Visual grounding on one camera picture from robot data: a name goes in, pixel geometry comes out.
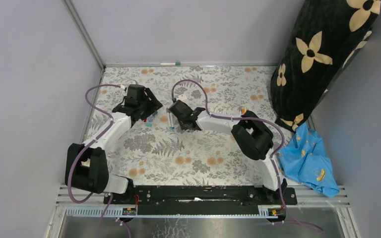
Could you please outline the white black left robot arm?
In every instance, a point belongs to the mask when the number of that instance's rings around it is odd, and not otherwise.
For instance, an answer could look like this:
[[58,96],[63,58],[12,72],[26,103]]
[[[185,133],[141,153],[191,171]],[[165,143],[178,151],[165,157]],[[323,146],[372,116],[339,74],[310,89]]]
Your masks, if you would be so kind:
[[162,106],[149,88],[130,84],[122,101],[111,112],[95,107],[95,110],[107,115],[108,120],[89,139],[69,146],[66,185],[97,194],[115,193],[115,198],[121,203],[130,203],[134,191],[128,187],[129,180],[109,172],[107,153],[137,121],[145,120]]

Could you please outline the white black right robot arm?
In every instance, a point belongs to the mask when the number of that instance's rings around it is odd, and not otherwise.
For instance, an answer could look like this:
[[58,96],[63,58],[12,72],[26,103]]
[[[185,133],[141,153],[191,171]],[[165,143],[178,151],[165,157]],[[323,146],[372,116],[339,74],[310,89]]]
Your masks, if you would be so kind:
[[230,134],[238,144],[241,152],[254,160],[266,188],[265,198],[271,204],[277,204],[284,198],[284,190],[280,187],[278,170],[272,162],[273,133],[265,125],[267,120],[260,119],[254,112],[245,111],[240,116],[213,114],[207,109],[192,109],[185,102],[177,99],[169,107],[182,130],[212,130]]

